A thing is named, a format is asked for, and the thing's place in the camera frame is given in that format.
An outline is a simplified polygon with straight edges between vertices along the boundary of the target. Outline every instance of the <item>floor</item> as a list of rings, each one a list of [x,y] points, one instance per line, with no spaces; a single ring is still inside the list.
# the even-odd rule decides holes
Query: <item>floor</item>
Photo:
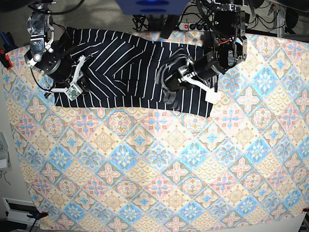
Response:
[[[79,0],[59,0],[57,4],[53,4],[50,9],[53,12],[63,11],[76,5]],[[269,4],[265,1],[261,7],[266,7]],[[267,21],[272,21],[273,14],[267,16],[269,7],[263,9],[257,9],[256,13],[259,14]],[[187,11],[188,13],[197,13],[197,8],[191,7]],[[15,10],[9,13],[0,14],[0,32],[10,31],[13,35],[16,45],[18,47],[29,44],[30,35],[26,28],[28,17],[31,15],[31,10],[27,7]],[[197,22],[196,16],[185,16],[184,21]],[[84,5],[76,11],[65,14],[54,16],[54,21],[64,26],[71,26],[75,28],[94,28],[94,29],[110,29],[123,31],[127,33],[133,32],[133,22],[130,15],[124,15],[121,9],[114,0],[87,0]],[[306,23],[299,21],[296,30],[298,33],[302,33],[303,28],[306,28]],[[256,30],[269,31],[261,23],[257,25]],[[61,30],[56,28],[56,38],[61,35]],[[0,40],[0,48],[2,47],[3,41]]]

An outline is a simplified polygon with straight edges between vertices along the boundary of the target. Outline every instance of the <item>white wall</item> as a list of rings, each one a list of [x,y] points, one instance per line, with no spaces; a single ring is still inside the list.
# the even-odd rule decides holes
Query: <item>white wall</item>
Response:
[[[7,106],[4,99],[3,78],[0,73],[0,131],[3,132],[9,147],[12,170],[5,175],[11,183],[9,185],[4,178],[0,178],[0,218],[5,218],[5,206],[2,197],[31,201],[24,181],[19,161],[16,155],[15,144],[7,114]],[[268,224],[260,224],[250,227],[220,230],[217,232],[298,232],[305,215],[284,221],[276,221]]]
[[[24,201],[31,201],[30,195],[24,181],[19,161],[16,155],[15,144],[9,123],[7,106],[4,99],[3,77],[0,72],[0,131],[3,132],[5,140],[9,147],[10,160],[12,170],[5,175],[6,179],[11,183],[5,182],[3,176],[0,178],[0,218],[5,218],[5,206],[2,197],[13,198]]]

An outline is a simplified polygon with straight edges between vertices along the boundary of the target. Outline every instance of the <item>patterned tablecloth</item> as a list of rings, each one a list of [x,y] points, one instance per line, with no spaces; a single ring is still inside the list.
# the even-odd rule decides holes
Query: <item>patterned tablecloth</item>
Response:
[[[199,37],[170,41],[201,45]],[[2,74],[25,182],[49,213],[43,229],[207,231],[293,218],[309,205],[307,44],[248,35],[248,58],[221,77],[208,119],[55,107],[26,50],[10,52],[14,66]]]

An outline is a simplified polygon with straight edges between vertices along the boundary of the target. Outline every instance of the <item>black striped shirt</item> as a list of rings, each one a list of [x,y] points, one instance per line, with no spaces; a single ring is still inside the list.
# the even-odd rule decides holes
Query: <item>black striped shirt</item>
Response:
[[[62,107],[143,107],[177,110],[209,117],[212,104],[205,101],[206,92],[199,87],[177,92],[178,107],[166,104],[157,72],[168,58],[182,48],[181,54],[194,59],[202,57],[199,46],[152,42],[117,31],[67,28],[77,50],[71,54],[77,62],[81,55],[91,57],[82,67],[88,77],[90,92],[70,101],[64,93],[55,93],[56,106]],[[184,59],[167,69],[167,77],[184,64]]]

